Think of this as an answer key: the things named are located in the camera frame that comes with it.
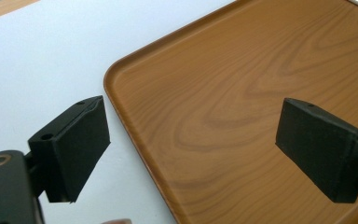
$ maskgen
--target wooden floor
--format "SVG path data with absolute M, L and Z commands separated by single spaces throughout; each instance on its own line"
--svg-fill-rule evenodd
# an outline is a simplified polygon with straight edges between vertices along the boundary
M 21 7 L 28 6 L 34 2 L 37 2 L 37 0 L 0 0 L 0 16 Z

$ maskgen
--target white surface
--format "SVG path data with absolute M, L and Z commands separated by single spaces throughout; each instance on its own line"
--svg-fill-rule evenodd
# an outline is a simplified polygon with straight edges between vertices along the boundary
M 111 145 L 76 203 L 48 203 L 48 224 L 174 223 L 103 90 L 125 55 L 232 2 L 39 1 L 0 17 L 0 150 L 27 140 L 77 101 L 103 95 Z

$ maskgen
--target wood grain pattern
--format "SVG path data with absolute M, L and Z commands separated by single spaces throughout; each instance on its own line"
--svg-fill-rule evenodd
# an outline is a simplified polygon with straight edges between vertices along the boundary
M 284 97 L 358 127 L 352 3 L 237 1 L 114 63 L 104 86 L 179 223 L 358 221 L 274 145 Z
M 0 16 L 34 2 L 37 2 L 37 0 L 0 0 Z

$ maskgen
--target black plastic part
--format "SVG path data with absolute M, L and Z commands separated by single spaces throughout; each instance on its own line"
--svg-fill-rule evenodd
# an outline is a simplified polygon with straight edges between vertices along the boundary
M 28 143 L 30 164 L 41 166 L 35 169 L 41 170 L 48 200 L 75 202 L 110 144 L 103 97 L 72 105 Z
M 43 223 L 23 154 L 15 150 L 0 152 L 0 223 Z
M 358 129 L 307 102 L 285 99 L 276 145 L 335 203 L 358 196 Z

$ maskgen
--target wooden tray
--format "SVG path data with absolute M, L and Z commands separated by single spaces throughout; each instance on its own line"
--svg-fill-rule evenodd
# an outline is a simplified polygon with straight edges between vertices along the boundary
M 358 127 L 358 7 L 237 1 L 114 63 L 105 90 L 179 223 L 356 223 L 275 147 L 284 97 Z

